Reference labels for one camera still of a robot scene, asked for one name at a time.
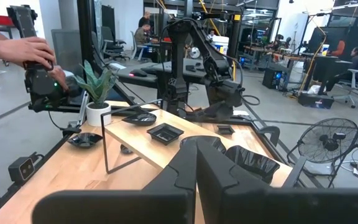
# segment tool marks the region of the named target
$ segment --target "hand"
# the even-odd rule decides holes
[[[0,58],[18,65],[25,61],[38,62],[47,68],[50,68],[48,60],[55,62],[53,50],[39,37],[1,40]]]
[[[49,76],[56,80],[63,90],[67,91],[66,74],[59,65],[53,66],[53,70],[48,72]]]

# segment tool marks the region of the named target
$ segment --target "mouse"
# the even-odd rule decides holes
[[[147,73],[141,69],[135,69],[129,73],[129,76],[147,77]]]

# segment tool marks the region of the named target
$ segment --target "potted plant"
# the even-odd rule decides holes
[[[108,95],[108,91],[116,83],[116,76],[108,68],[103,70],[103,73],[99,78],[96,78],[92,71],[92,67],[88,61],[84,61],[84,70],[86,74],[87,83],[78,76],[74,76],[78,85],[86,90],[93,102],[86,105],[86,118],[88,124],[91,126],[100,127],[101,119],[100,115],[111,111],[111,107],[105,102]],[[104,125],[111,122],[111,115],[106,115],[103,118]]]

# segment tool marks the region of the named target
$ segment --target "white flower pot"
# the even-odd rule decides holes
[[[101,127],[102,123],[100,120],[100,115],[106,112],[110,112],[111,111],[111,106],[108,103],[106,104],[106,107],[103,109],[92,109],[90,108],[90,105],[92,105],[92,103],[88,103],[86,105],[86,119],[88,121],[88,124],[90,126],[94,126],[94,127]],[[104,125],[108,125],[111,123],[111,115],[106,115],[103,117],[103,122]]]

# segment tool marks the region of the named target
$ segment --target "gray floor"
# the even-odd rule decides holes
[[[260,98],[259,106],[251,106],[257,116],[266,125],[278,126],[281,130],[280,140],[287,148],[292,148],[301,134],[310,126],[326,118],[347,118],[358,124],[358,108],[351,109],[344,103],[333,104],[330,110],[305,108],[300,106],[295,100],[282,96],[277,90],[269,90],[262,86],[263,73],[250,72],[244,70],[245,94],[254,95]],[[299,73],[293,73],[291,79],[297,81]],[[5,67],[0,61],[0,115],[5,113],[0,119],[0,194],[4,194],[6,189],[12,184],[9,178],[7,167],[20,156],[28,156],[34,151],[46,154],[61,138],[61,132],[55,128],[49,120],[46,112],[34,113],[29,111],[25,104],[29,101],[29,95],[24,88],[24,71],[15,65]],[[157,91],[141,86],[127,85],[132,91],[143,97],[144,100],[153,100]],[[344,94],[340,88],[334,89],[335,94]],[[193,85],[189,96],[191,106],[207,106],[207,97],[204,87]],[[237,110],[246,110],[244,105]],[[76,119],[77,114],[52,113],[56,123],[61,126]],[[307,164],[310,170],[317,170],[322,173],[329,172],[329,164]],[[328,181],[325,177],[317,177],[322,186],[327,186]],[[358,178],[350,172],[341,169],[338,177],[334,181],[336,187],[358,187]]]

